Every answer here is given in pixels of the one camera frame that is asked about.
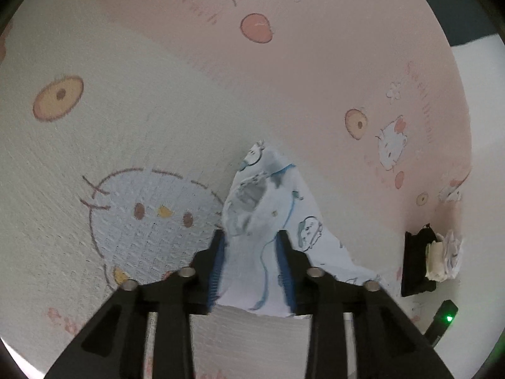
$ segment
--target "crumpled paper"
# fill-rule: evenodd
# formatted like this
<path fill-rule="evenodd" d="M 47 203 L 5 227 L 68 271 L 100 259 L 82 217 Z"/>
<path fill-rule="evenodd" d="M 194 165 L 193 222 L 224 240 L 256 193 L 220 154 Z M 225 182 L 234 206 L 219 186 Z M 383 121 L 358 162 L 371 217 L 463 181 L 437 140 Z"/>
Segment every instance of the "crumpled paper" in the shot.
<path fill-rule="evenodd" d="M 461 268 L 464 240 L 453 230 L 445 237 L 436 235 L 437 240 L 426 247 L 426 277 L 437 282 L 453 280 Z"/>

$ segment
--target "textured fabric surface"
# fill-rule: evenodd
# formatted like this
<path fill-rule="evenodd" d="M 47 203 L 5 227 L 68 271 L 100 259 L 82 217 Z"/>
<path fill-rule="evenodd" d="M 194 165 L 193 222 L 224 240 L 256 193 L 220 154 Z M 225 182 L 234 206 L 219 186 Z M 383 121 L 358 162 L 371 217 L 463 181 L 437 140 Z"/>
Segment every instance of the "textured fabric surface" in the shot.
<path fill-rule="evenodd" d="M 264 142 L 247 153 L 223 207 L 226 261 L 218 303 L 257 314 L 289 316 L 275 237 L 285 229 L 292 246 L 338 280 L 362 285 L 378 277 L 354 265 L 324 225 L 298 168 Z"/>
<path fill-rule="evenodd" d="M 0 47 L 0 334 L 40 370 L 204 245 L 259 138 L 394 295 L 404 232 L 455 228 L 468 109 L 424 0 L 25 0 Z M 305 320 L 221 311 L 199 376 L 302 377 Z"/>

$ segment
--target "black holder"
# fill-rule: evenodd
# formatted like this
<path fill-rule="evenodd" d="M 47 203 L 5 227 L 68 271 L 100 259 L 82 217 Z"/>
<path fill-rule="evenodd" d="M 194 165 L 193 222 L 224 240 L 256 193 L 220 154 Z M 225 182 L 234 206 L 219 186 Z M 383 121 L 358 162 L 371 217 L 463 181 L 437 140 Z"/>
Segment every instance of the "black holder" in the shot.
<path fill-rule="evenodd" d="M 438 341 L 445 334 L 445 331 L 452 324 L 456 314 L 458 313 L 458 307 L 450 299 L 446 299 L 438 308 L 437 313 L 433 317 L 433 322 L 431 322 L 428 329 L 424 333 L 424 337 L 428 340 L 431 346 L 435 347 Z"/>
<path fill-rule="evenodd" d="M 430 228 L 430 224 L 425 225 L 417 235 L 405 232 L 401 275 L 401 295 L 403 297 L 435 291 L 437 283 L 426 277 L 426 247 L 434 240 L 437 240 L 437 236 Z"/>
<path fill-rule="evenodd" d="M 286 231 L 277 235 L 277 257 L 285 258 L 296 315 L 312 315 L 306 379 L 346 379 L 347 347 L 343 314 L 351 312 L 358 379 L 451 379 L 429 342 L 378 282 L 363 286 L 337 281 L 294 250 Z"/>

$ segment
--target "blue cartoon drawing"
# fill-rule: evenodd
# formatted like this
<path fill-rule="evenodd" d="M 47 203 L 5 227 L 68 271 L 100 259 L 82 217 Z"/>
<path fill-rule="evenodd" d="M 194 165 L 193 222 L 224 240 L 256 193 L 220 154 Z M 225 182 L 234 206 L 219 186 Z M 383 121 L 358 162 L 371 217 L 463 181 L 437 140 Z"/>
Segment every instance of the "blue cartoon drawing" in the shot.
<path fill-rule="evenodd" d="M 244 160 L 242 161 L 241 166 L 239 167 L 238 170 L 243 171 L 247 167 L 252 167 L 253 165 L 256 165 L 263 155 L 263 150 L 264 150 L 263 141 L 259 141 L 256 144 L 254 144 L 247 153 Z"/>
<path fill-rule="evenodd" d="M 314 246 L 323 233 L 323 225 L 314 216 L 305 218 L 298 224 L 298 247 L 307 251 Z"/>
<path fill-rule="evenodd" d="M 281 170 L 279 170 L 279 171 L 274 172 L 273 174 L 271 174 L 270 175 L 270 179 L 272 181 L 274 181 L 274 183 L 275 183 L 276 176 L 283 175 L 289 169 L 295 168 L 295 166 L 296 165 L 289 164 L 288 166 L 284 167 L 283 169 L 281 169 Z M 289 209 L 289 213 L 287 214 L 287 218 L 284 221 L 284 224 L 279 229 L 285 229 L 286 228 L 286 225 L 289 222 L 289 219 L 291 218 L 291 215 L 293 214 L 294 206 L 296 204 L 296 201 L 301 201 L 303 199 L 304 198 L 300 197 L 300 193 L 297 190 L 293 190 L 291 192 L 291 207 Z M 266 263 L 264 262 L 263 254 L 264 254 L 264 251 L 265 251 L 266 247 L 268 245 L 270 245 L 271 243 L 273 243 L 275 241 L 275 239 L 276 239 L 276 237 L 274 237 L 273 239 L 271 239 L 267 243 L 265 243 L 265 245 L 263 245 L 261 253 L 259 254 L 259 261 L 261 262 L 261 265 L 262 265 L 263 271 L 264 271 L 264 289 L 263 289 L 263 294 L 262 294 L 261 299 L 259 299 L 259 301 L 256 302 L 256 305 L 254 305 L 252 308 L 249 309 L 250 311 L 257 311 L 258 309 L 262 308 L 264 306 L 264 304 L 266 303 L 267 299 L 268 299 L 268 295 L 269 295 L 268 279 L 269 279 L 269 277 L 268 277 L 268 268 L 267 268 Z M 279 276 L 279 285 L 280 286 L 282 286 L 281 283 L 282 283 L 281 282 L 281 276 Z"/>

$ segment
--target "metal screw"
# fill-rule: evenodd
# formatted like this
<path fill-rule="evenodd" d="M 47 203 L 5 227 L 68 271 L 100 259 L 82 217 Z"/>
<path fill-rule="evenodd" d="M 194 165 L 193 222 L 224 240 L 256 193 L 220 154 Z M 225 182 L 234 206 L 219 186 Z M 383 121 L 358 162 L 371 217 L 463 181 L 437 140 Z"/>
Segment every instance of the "metal screw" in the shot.
<path fill-rule="evenodd" d="M 124 291 L 134 291 L 137 289 L 138 282 L 135 280 L 126 280 L 121 283 L 121 289 Z"/>
<path fill-rule="evenodd" d="M 312 278 L 320 278 L 324 275 L 324 270 L 313 266 L 312 268 L 307 269 L 307 275 Z"/>
<path fill-rule="evenodd" d="M 183 278 L 190 278 L 195 275 L 196 271 L 190 266 L 186 266 L 184 268 L 179 269 L 179 275 Z"/>
<path fill-rule="evenodd" d="M 365 289 L 367 291 L 370 291 L 370 292 L 377 292 L 377 291 L 380 291 L 380 285 L 379 285 L 379 282 L 375 281 L 375 280 L 367 280 L 363 286 L 365 287 Z"/>

